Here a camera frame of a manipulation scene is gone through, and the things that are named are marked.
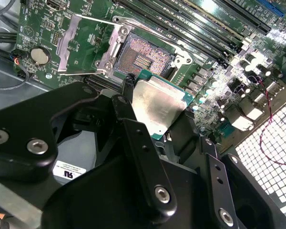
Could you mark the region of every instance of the white label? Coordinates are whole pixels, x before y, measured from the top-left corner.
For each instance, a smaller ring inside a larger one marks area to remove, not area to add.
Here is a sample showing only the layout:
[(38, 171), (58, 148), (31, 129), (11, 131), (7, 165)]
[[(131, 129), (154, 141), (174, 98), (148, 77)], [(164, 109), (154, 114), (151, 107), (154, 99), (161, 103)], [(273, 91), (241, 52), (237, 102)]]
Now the white label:
[(87, 170), (62, 161), (56, 161), (53, 174), (68, 180), (73, 180), (84, 174)]

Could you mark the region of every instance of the red wire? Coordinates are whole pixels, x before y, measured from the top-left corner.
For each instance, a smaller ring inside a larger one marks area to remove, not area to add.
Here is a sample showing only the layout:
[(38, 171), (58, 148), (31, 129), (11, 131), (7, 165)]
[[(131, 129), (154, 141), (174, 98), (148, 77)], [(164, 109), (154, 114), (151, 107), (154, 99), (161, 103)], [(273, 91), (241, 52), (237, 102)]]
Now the red wire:
[[(262, 87), (265, 88), (265, 86), (264, 86), (262, 80), (260, 80), (259, 83), (262, 85)], [(270, 124), (273, 122), (273, 114), (272, 114), (272, 111), (271, 111), (270, 98), (269, 98), (269, 93), (268, 93), (267, 89), (265, 89), (265, 94), (266, 94), (266, 99), (267, 99), (267, 104), (268, 104), (268, 109), (269, 109), (270, 115), (269, 115), (268, 123), (267, 123), (267, 125), (263, 128), (262, 133), (261, 133), (261, 135), (260, 135), (260, 137), (259, 137), (259, 146), (260, 146), (260, 148), (261, 148), (262, 153), (265, 155), (265, 157), (266, 157), (269, 161), (272, 161), (273, 163), (276, 163), (276, 164), (278, 164), (278, 165), (286, 166), (286, 163), (281, 163), (281, 162), (275, 161), (275, 160), (273, 160), (272, 158), (270, 158), (269, 156), (267, 156), (266, 153), (264, 152), (263, 148), (262, 148), (263, 133), (264, 133), (264, 131), (268, 128), (268, 126), (270, 126)]]

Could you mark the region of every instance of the blue pcie slot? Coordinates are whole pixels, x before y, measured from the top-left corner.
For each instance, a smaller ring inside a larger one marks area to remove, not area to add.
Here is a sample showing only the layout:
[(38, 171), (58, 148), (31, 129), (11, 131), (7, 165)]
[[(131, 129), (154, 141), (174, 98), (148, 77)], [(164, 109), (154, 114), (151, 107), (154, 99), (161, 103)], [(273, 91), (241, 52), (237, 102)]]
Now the blue pcie slot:
[(264, 6), (267, 10), (271, 11), (275, 15), (279, 17), (283, 17), (284, 13), (280, 11), (277, 7), (269, 3), (267, 0), (256, 0), (258, 3), (260, 3), (262, 6)]

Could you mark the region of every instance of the perforated metal panel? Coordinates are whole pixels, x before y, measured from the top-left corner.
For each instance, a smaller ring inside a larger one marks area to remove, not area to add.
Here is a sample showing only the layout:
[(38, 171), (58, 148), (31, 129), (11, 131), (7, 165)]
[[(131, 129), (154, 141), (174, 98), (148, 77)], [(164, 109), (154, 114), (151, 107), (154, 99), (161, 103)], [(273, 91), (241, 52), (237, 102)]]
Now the perforated metal panel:
[[(278, 111), (264, 132), (263, 149), (274, 160), (286, 163), (286, 106)], [(253, 132), (237, 148), (240, 159), (267, 194), (276, 193), (286, 202), (286, 166), (269, 161), (260, 150), (259, 139), (266, 123)]]

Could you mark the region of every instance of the motherboard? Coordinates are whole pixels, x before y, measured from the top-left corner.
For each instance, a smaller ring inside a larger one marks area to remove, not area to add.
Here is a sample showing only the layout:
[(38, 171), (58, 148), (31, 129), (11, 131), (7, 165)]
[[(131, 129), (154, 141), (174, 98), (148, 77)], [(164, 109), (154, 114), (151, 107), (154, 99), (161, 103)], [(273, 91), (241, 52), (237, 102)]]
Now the motherboard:
[(265, 89), (284, 89), (286, 0), (22, 0), (19, 23), (34, 80), (119, 90), (148, 70), (194, 97), (201, 134), (218, 142), (254, 127)]

